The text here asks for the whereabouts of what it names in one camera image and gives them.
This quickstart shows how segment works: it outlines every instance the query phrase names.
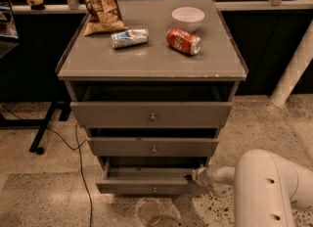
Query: white robotic arm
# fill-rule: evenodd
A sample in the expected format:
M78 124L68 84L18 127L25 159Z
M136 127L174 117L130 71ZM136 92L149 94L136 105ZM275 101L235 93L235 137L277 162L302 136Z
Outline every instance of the white robotic arm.
M313 172L270 152L248 151L236 168L199 168L193 180L218 197L233 185L236 227L295 227L291 207L313 211Z

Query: concrete floor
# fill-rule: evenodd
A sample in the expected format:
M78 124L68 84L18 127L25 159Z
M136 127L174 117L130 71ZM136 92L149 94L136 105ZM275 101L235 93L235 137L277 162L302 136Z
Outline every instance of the concrete floor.
M264 149L313 170L313 95L291 95L282 108L266 96L236 97L212 163L235 166L247 150ZM5 104L22 118L41 118L49 104ZM4 108L6 118L14 118ZM76 120L49 127L74 148ZM35 129L0 130L0 226L88 226L90 204L79 172L78 151L47 130L42 156L30 153ZM78 128L82 142L85 133ZM83 171L93 203L92 226L234 226L234 199L212 194L176 197L102 195L95 181L101 167L89 146L82 146ZM312 227L313 212L293 211L297 227Z

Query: tabletop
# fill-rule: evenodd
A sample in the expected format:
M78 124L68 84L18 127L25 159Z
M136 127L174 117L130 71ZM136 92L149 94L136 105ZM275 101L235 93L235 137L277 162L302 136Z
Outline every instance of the tabletop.
M114 49L110 33L83 35L87 20L58 73L59 79L246 79L245 62L212 0L120 0L118 5L126 26L148 29L149 42ZM167 31L174 27L171 13L184 6L205 13L195 32L201 38L201 50L194 56L178 52L166 42Z

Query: power cord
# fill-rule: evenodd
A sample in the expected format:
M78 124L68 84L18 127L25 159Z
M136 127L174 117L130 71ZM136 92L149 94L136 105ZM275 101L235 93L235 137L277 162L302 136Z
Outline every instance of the power cord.
M1 106L11 115L13 115L14 117L20 119L20 120L23 120L25 122L27 122L27 119L24 119L24 118L21 118L20 116L16 115L15 113L11 112L11 110L9 110L4 104L1 103ZM90 202L90 215L89 215L89 226L91 227L92 226L92 213L93 213L93 205L92 205L92 199L91 199L91 195L90 195L90 192L89 192L89 189L88 189L88 186L87 186L87 183L86 183L86 179L85 179L85 176L84 176L84 172L83 172L83 165L82 165L82 154L81 154L81 146L87 141L87 139L85 139L82 143L79 144L79 140L78 140L78 133L77 133L77 126L78 126L78 122L76 123L75 125L75 136L76 136L76 142L77 142L77 147L74 148L72 147L65 139L64 137L62 137L57 131L53 130L53 129L50 129L49 127L46 127L46 129L50 130L51 132L55 133L56 135L58 135L62 141L72 150L72 151L76 151L78 150L79 152L79 163L80 163L80 174L81 174L81 177L82 177L82 181L84 183L84 186L85 186L85 189L86 189L86 192L88 194L88 198L89 198L89 202Z

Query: bowl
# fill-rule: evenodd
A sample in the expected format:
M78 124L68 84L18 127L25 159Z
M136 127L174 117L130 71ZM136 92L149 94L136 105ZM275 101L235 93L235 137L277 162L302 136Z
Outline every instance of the bowl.
M172 12L172 18L175 27L193 33L201 26L204 12L194 7L181 7Z

